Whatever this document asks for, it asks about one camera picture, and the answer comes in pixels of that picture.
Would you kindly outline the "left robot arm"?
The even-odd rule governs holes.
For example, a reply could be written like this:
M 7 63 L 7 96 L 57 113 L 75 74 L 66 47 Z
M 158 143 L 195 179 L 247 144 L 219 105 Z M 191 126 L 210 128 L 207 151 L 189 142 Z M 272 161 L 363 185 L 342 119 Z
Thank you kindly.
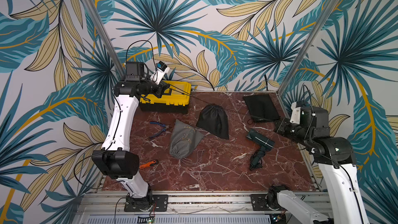
M 140 98 L 149 94 L 161 98 L 170 87 L 162 80 L 169 70 L 164 62 L 158 62 L 150 75 L 145 63 L 126 63 L 125 75 L 114 87 L 115 108 L 107 137 L 102 148 L 91 157 L 103 175 L 127 190 L 128 212 L 148 211 L 155 205 L 152 190 L 139 173 L 139 156 L 130 152 L 130 134 Z

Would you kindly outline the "black hair dryer bag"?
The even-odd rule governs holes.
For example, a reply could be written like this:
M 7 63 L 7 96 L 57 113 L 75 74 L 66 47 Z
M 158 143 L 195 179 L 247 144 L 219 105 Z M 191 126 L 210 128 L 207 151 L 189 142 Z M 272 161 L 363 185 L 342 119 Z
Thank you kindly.
M 220 139 L 229 140 L 229 122 L 224 108 L 217 104 L 208 104 L 200 112 L 196 126 Z

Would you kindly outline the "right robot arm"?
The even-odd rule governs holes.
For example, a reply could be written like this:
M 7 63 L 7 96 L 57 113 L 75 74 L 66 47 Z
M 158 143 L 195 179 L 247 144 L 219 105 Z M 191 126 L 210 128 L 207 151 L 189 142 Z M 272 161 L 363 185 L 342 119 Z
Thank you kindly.
M 292 103 L 291 108 L 291 117 L 278 121 L 275 133 L 301 144 L 314 156 L 326 183 L 333 216 L 315 210 L 286 186 L 269 189 L 267 207 L 286 210 L 303 224 L 369 223 L 351 143 L 345 138 L 331 136 L 326 109 L 306 105 L 303 101 Z

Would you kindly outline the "grey fabric drawstring pouch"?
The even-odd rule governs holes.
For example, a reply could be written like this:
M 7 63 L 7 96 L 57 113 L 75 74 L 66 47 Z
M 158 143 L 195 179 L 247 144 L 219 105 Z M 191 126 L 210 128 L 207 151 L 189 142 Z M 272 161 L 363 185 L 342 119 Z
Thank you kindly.
M 170 142 L 170 155 L 176 159 L 190 156 L 203 139 L 196 128 L 176 120 Z

